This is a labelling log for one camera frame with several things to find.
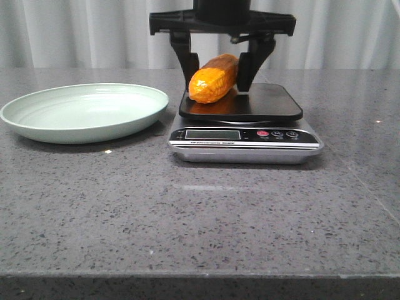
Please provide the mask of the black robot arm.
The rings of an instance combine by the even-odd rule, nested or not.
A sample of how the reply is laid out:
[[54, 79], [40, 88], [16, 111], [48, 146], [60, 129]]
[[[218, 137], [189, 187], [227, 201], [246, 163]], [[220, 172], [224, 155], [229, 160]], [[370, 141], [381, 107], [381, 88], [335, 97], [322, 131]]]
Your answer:
[[194, 1], [192, 9], [154, 12], [149, 15], [150, 33], [169, 33], [187, 83], [199, 69], [198, 55], [191, 51], [191, 33], [228, 34], [233, 44], [247, 42], [247, 52], [239, 57], [236, 86], [248, 91], [274, 51], [275, 35], [292, 36], [296, 26], [291, 14], [253, 11], [250, 5], [250, 1]]

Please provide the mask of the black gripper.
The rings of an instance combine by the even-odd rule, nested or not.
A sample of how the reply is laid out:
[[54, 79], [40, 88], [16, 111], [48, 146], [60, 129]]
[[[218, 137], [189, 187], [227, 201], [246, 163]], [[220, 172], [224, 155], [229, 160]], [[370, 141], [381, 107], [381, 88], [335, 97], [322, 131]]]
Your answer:
[[181, 65], [185, 79], [185, 90], [199, 69], [199, 57], [191, 52], [191, 33], [222, 33], [232, 36], [231, 43], [248, 42], [247, 51], [239, 56], [236, 86], [241, 92], [250, 90], [253, 79], [268, 56], [274, 51], [274, 34], [292, 36], [296, 18], [291, 14], [250, 11], [246, 20], [229, 19], [222, 14], [213, 14], [215, 20], [202, 20], [193, 9], [182, 11], [154, 12], [149, 15], [152, 35], [169, 32], [169, 40]]

